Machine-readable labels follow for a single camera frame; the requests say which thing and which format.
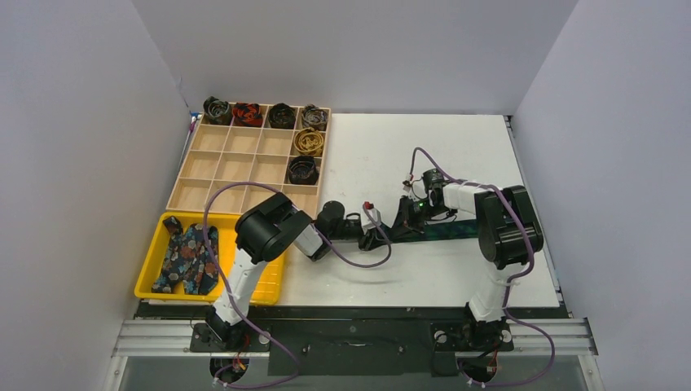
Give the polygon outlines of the green navy striped tie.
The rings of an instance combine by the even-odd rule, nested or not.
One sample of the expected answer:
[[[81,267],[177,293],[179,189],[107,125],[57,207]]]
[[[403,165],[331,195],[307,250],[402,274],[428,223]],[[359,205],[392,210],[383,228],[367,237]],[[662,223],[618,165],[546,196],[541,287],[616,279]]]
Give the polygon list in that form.
[[[441,241],[452,239],[477,239],[478,224],[476,220],[450,218],[441,221],[426,221],[419,226],[395,224],[385,230],[394,244]]]

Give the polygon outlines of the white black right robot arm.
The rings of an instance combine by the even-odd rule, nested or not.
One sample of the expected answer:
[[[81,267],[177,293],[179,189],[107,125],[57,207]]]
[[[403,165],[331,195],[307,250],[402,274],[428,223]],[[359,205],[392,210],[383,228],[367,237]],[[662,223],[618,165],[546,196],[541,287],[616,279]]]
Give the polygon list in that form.
[[[476,350],[508,342],[509,294],[519,278],[532,271],[535,254],[544,246],[544,234],[527,190],[521,185],[498,188],[452,180],[440,169],[425,171],[422,182],[425,196],[401,198],[387,235],[399,243],[405,239],[454,239],[459,226],[451,222],[435,224],[434,217],[472,214],[486,263],[475,293],[465,305],[460,337]]]

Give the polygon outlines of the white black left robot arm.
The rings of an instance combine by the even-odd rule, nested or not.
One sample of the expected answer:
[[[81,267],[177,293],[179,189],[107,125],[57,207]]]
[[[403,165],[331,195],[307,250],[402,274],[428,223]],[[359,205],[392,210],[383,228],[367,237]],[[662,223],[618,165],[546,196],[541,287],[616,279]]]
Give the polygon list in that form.
[[[249,302],[269,262],[295,246],[312,261],[332,251],[333,241],[369,239],[390,242],[382,235],[379,212],[365,203],[369,218],[365,226],[358,213],[345,214],[338,201],[327,202],[313,220],[282,192],[275,193],[240,216],[235,224],[235,256],[228,276],[221,274],[226,291],[205,317],[211,339],[224,350],[237,348],[245,335]]]

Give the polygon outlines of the rolled navy floral tie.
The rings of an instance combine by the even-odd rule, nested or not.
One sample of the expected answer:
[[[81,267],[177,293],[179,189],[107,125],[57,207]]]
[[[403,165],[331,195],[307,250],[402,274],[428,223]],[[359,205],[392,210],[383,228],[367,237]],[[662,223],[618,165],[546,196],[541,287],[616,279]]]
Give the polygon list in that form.
[[[319,172],[313,156],[296,156],[288,163],[288,182],[294,185],[313,186],[318,182]]]

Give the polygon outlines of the rolled yellow beetle tie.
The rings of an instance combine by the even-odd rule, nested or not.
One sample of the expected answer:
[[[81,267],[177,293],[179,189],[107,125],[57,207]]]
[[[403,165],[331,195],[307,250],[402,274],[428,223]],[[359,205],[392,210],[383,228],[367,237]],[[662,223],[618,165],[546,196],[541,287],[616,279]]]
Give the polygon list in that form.
[[[293,148],[299,156],[321,157],[325,145],[325,133],[308,127],[296,132]]]

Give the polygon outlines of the yellow plastic tray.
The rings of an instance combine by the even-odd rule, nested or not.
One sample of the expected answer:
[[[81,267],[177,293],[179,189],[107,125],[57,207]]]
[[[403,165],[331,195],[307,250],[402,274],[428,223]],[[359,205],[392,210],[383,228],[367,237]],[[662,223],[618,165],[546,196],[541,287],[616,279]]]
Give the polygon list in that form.
[[[191,224],[201,223],[203,214],[199,212],[165,212],[157,224],[153,234],[147,255],[139,273],[137,283],[134,286],[134,295],[140,299],[159,301],[194,301],[214,303],[219,295],[225,292],[222,281],[219,281],[214,290],[208,295],[186,294],[182,284],[178,284],[171,293],[155,293],[152,285],[161,272],[164,256],[169,244],[169,233],[164,228],[163,221],[168,217],[176,217],[183,228]],[[208,223],[218,229],[220,239],[220,254],[218,260],[223,272],[230,274],[235,256],[235,224],[239,219],[237,214],[210,213]],[[271,261],[262,272],[254,293],[251,297],[251,305],[276,305],[280,298],[285,264],[288,254],[283,253],[274,261]]]

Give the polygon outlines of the wooden compartment organizer box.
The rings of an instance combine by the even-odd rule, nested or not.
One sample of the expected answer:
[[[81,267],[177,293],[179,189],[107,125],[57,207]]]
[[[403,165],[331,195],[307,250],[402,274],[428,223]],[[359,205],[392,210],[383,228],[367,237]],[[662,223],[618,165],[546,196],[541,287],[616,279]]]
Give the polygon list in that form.
[[[211,125],[201,113],[193,120],[191,134],[181,168],[166,205],[176,212],[242,214],[272,194],[282,191],[299,209],[315,216],[319,207],[321,185],[325,178],[328,140],[332,111],[329,110],[323,155],[314,157],[319,172],[313,186],[288,182],[288,163],[299,156],[293,138],[301,126],[301,110],[305,106],[286,103],[297,109],[297,120],[291,130],[274,129],[267,112],[273,104],[262,106],[261,127]]]

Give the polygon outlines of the rolled grey patterned tie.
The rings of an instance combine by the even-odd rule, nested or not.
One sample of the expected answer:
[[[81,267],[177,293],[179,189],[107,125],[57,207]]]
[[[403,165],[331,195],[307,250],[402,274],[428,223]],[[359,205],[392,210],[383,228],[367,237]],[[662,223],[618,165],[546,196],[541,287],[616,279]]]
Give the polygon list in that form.
[[[325,131],[328,126],[329,110],[308,104],[301,110],[301,126],[317,131]]]

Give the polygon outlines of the rolled black gold tie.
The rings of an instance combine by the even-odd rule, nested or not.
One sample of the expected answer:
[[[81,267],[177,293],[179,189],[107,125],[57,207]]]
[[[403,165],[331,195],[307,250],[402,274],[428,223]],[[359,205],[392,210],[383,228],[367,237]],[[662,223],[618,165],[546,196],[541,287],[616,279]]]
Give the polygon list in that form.
[[[286,103],[277,103],[269,108],[267,119],[271,128],[291,130],[297,120],[297,109]]]

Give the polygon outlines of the rolled red black tie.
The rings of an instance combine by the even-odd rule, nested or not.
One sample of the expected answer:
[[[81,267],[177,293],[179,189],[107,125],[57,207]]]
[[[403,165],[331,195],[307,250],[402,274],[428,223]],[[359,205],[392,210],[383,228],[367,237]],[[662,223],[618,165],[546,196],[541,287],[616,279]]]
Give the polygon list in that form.
[[[258,103],[236,103],[232,114],[235,126],[261,127],[263,124],[262,106]]]

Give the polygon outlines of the floral dark tie in tray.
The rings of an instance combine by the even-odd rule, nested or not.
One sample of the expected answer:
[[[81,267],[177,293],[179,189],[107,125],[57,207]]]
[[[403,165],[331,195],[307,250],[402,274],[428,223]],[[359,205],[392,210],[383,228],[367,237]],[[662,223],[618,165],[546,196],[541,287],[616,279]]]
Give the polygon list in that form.
[[[182,284],[188,295],[211,293],[218,284],[218,268],[205,245],[202,224],[194,223],[184,230],[182,223],[171,216],[163,226],[169,233],[169,243],[151,291],[172,293]]]

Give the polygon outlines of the rolled black grey tie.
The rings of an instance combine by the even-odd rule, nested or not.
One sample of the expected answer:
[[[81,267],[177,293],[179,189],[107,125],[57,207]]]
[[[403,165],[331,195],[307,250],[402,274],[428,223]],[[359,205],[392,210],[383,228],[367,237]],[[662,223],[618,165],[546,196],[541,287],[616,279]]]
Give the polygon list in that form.
[[[233,117],[229,102],[209,96],[203,103],[205,119],[211,125],[230,125]]]

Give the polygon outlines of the aluminium black mounting rail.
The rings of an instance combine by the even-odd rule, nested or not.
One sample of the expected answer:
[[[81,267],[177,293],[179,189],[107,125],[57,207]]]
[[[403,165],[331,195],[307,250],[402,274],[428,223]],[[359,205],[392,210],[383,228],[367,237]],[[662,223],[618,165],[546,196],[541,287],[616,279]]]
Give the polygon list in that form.
[[[498,353],[465,349],[450,309],[265,307],[227,349],[200,310],[142,305],[106,390],[602,390],[586,319],[526,311]]]

